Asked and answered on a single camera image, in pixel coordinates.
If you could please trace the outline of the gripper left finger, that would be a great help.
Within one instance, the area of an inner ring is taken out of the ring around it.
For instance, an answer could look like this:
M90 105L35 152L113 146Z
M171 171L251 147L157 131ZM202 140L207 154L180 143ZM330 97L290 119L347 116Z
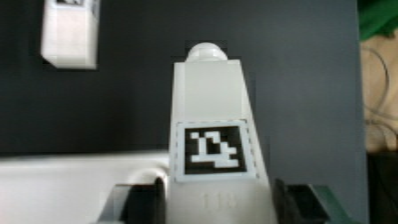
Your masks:
M166 224L166 183L115 186L95 224Z

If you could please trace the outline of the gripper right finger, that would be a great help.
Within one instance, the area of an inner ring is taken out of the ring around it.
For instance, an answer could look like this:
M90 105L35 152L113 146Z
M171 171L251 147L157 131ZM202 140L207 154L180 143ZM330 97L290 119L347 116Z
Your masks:
M333 190L326 185L274 182L280 224L356 224Z

